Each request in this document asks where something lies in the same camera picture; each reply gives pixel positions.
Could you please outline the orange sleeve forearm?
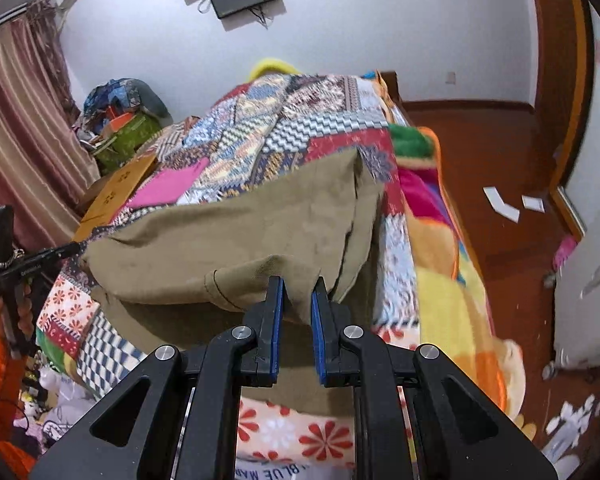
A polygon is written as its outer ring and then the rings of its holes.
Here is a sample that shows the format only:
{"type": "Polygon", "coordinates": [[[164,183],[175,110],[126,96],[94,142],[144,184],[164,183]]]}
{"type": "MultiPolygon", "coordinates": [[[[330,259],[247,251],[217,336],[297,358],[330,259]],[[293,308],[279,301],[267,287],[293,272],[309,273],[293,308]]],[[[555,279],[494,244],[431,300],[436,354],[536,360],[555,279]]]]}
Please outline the orange sleeve forearm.
{"type": "Polygon", "coordinates": [[[8,343],[0,337],[0,455],[17,479],[27,479],[35,464],[32,456],[12,444],[12,423],[26,364],[25,359],[10,356],[8,343]]]}

